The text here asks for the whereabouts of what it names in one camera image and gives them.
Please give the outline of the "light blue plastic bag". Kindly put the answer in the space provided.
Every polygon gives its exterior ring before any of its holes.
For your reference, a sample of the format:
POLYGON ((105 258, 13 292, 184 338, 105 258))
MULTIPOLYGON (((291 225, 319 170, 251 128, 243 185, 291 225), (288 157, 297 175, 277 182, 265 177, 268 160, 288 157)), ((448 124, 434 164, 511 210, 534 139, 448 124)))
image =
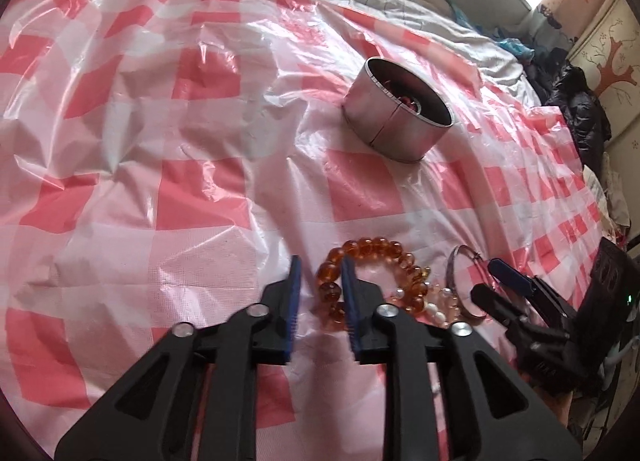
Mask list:
POLYGON ((454 2, 448 2, 454 22, 458 25, 469 28, 477 32, 481 36, 485 36, 492 40, 499 48, 510 52, 518 61, 530 63, 534 60, 535 51, 533 48, 525 45, 521 39, 513 36, 510 32, 503 28, 484 28, 480 24, 474 23, 454 2))

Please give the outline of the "white wardrobe with tree decal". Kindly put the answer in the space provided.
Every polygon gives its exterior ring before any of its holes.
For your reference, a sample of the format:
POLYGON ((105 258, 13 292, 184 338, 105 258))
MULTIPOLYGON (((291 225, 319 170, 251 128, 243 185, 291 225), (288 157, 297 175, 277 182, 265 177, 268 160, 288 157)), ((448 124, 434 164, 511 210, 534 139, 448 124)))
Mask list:
POLYGON ((639 22, 626 0, 606 0, 570 53, 611 123, 605 145, 628 202, 639 200, 639 22))

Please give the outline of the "crumpled printed paper bag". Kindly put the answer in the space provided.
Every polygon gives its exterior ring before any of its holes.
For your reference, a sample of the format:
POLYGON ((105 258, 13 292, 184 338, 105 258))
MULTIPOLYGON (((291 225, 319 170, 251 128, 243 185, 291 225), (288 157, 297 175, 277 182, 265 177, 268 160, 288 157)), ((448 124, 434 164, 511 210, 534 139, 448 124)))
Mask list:
POLYGON ((631 230, 628 203, 623 192, 622 178, 612 167, 608 152, 603 153, 601 177, 591 168, 582 168, 582 178, 596 199, 603 236, 624 249, 631 230))

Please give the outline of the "silver metal bangle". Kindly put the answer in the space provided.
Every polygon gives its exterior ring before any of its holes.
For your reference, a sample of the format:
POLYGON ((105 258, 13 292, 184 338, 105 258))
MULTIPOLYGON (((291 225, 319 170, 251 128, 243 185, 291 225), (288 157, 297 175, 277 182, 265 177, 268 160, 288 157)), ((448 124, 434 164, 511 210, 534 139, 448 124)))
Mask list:
POLYGON ((445 287, 457 299, 460 318, 470 325, 480 325, 487 314, 485 311, 479 313, 471 308, 471 288, 466 283, 468 280, 480 280, 480 283, 490 285, 489 275, 485 267, 485 259, 482 255, 472 249, 468 244, 457 245, 448 255, 445 271, 445 287), (465 277, 462 270, 458 268, 458 259, 467 259, 475 270, 475 277, 465 277))

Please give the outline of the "black puffer jacket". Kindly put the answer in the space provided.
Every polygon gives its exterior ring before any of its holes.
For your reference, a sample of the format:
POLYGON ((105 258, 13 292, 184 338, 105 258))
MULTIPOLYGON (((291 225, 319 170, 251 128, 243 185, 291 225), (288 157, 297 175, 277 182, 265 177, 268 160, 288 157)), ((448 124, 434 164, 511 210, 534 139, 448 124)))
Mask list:
POLYGON ((561 49, 535 54, 524 70, 541 103, 560 109, 582 165, 600 179, 605 143, 612 138, 612 128, 585 72, 571 64, 561 49))

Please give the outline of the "red white checkered plastic sheet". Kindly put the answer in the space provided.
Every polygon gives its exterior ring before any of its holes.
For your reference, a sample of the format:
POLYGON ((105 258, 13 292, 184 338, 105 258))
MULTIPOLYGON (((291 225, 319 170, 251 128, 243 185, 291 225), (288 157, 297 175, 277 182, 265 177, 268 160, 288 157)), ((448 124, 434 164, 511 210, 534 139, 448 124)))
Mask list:
POLYGON ((322 319, 348 240, 436 283, 459 243, 585 295, 601 230, 558 111, 426 34, 327 0, 12 0, 1 19, 1 386, 52 451, 178 321, 226 320, 304 265, 292 363, 259 377, 263 460, 376 460, 380 369, 322 319), (456 121, 418 163, 342 106, 372 57, 456 121))

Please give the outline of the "right cartoon print curtain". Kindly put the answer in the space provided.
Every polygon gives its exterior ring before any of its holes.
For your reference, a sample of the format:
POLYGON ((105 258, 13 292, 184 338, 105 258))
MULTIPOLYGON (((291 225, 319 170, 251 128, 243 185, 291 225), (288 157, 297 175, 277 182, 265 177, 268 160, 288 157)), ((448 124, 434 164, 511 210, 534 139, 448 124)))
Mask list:
POLYGON ((536 52, 570 50, 608 0, 542 0, 529 15, 524 33, 536 52))

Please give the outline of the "round silver metal tin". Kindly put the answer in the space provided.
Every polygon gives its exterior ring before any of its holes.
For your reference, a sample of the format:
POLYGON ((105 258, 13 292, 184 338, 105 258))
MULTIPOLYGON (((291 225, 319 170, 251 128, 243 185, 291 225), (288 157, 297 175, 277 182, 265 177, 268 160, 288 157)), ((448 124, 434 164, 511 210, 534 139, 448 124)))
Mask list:
POLYGON ((347 91, 342 113, 362 142, 405 164, 420 162, 456 121, 425 80, 380 57, 363 63, 347 91))

